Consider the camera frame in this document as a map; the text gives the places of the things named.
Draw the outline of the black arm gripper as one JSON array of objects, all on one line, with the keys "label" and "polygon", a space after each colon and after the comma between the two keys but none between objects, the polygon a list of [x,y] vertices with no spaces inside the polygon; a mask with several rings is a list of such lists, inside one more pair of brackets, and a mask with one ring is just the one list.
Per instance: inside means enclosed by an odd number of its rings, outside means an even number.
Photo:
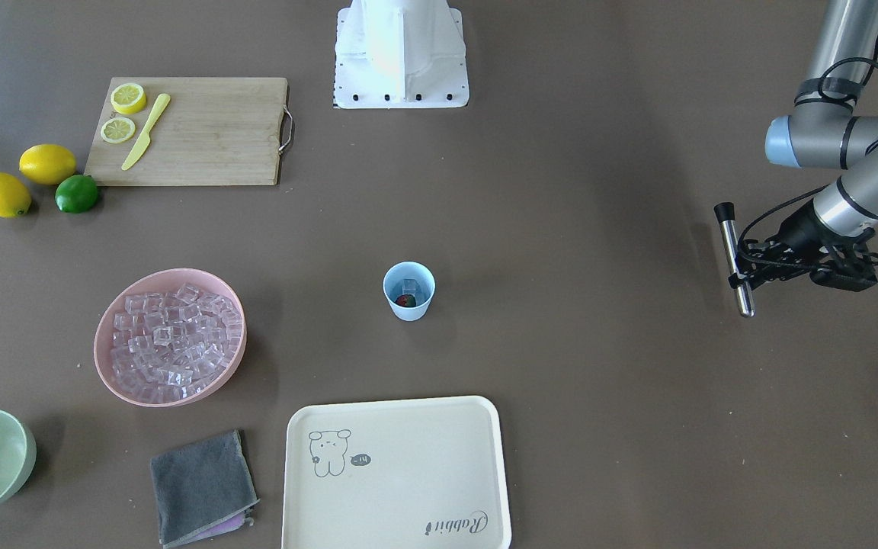
[{"label": "black arm gripper", "polygon": [[814,207],[803,206],[780,224],[773,239],[738,240],[738,264],[729,265],[729,285],[755,291],[768,282],[808,272],[809,279],[820,286],[866,291],[878,282],[878,253],[871,252],[867,244],[875,234],[872,228],[862,229],[858,236],[834,233],[820,221]]}]

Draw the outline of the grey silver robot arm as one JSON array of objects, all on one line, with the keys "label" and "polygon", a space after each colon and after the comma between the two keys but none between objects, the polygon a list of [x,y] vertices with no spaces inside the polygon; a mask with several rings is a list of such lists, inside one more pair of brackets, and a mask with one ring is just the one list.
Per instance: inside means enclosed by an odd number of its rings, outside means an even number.
[{"label": "grey silver robot arm", "polygon": [[742,298],[771,281],[808,275],[814,284],[865,291],[876,284],[878,116],[854,108],[878,72],[878,1],[827,4],[814,59],[790,115],[771,121],[771,163],[839,169],[833,183],[802,195],[802,206],[762,241],[734,234],[734,207],[715,208],[728,255],[729,285]]}]

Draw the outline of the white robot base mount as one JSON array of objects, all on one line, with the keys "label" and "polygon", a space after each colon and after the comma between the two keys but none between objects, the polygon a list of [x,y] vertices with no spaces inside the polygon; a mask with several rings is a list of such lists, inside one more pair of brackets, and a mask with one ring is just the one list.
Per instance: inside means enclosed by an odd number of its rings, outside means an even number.
[{"label": "white robot base mount", "polygon": [[338,11],[335,108],[462,108],[469,99],[460,10],[446,1],[352,1]]}]

